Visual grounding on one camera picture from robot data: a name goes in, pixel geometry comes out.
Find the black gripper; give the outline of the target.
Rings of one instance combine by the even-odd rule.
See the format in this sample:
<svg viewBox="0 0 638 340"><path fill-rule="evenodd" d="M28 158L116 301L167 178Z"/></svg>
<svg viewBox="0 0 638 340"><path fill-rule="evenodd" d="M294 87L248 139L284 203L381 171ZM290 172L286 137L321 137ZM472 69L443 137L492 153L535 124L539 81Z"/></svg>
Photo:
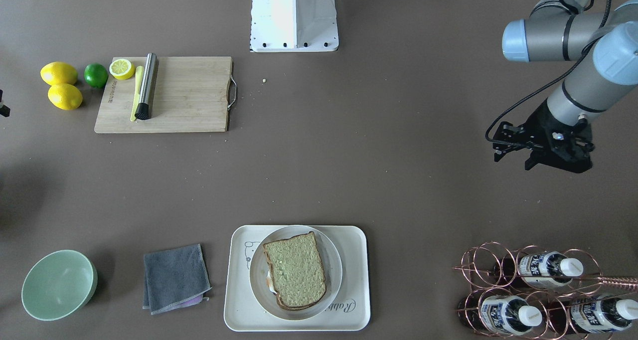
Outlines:
<svg viewBox="0 0 638 340"><path fill-rule="evenodd" d="M590 153L595 145L592 127L588 121L577 121L568 126L558 121L542 102L523 124L524 140L531 144L531 154L525 160L524 169L546 165L573 173L583 173L592 168Z"/></svg>

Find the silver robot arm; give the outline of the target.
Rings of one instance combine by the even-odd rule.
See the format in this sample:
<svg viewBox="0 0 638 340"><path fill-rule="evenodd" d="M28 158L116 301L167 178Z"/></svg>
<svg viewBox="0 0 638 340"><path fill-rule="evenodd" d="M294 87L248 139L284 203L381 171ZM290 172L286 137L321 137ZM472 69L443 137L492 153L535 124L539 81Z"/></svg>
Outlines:
<svg viewBox="0 0 638 340"><path fill-rule="evenodd" d="M524 167L538 164L582 173L592 167L592 122L638 83L637 0L588 13L593 0L540 0L526 19L507 25L502 51L510 61L573 61L558 87L515 126L492 123L494 161L529 149Z"/></svg>

